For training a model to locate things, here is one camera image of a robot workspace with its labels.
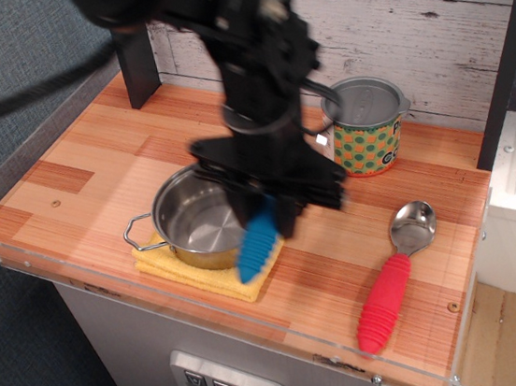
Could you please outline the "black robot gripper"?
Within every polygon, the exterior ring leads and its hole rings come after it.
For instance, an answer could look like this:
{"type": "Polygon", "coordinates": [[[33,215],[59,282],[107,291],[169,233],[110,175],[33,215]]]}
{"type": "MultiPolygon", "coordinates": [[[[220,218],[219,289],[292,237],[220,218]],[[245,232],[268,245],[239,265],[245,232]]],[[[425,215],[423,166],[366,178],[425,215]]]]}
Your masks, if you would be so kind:
{"type": "Polygon", "coordinates": [[[275,198],[275,226],[284,238],[292,238],[307,204],[342,205],[345,172],[307,143],[302,125],[300,90],[317,66],[312,50],[258,65],[218,64],[231,134],[196,140],[190,153],[205,177],[222,184],[244,229],[267,194],[275,198]]]}

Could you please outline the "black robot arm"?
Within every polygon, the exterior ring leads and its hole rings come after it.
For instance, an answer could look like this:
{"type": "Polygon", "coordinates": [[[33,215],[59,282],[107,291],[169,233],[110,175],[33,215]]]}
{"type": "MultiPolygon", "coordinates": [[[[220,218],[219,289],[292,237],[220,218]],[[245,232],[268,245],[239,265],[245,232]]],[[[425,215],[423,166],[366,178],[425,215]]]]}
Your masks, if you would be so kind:
{"type": "Polygon", "coordinates": [[[264,197],[273,223],[291,237],[306,205],[338,208],[344,169],[306,141],[302,92],[329,94],[309,78],[318,45],[291,0],[71,0],[90,22],[132,34],[148,21],[198,35],[220,70],[228,136],[190,146],[201,176],[223,185],[238,220],[264,197]]]}

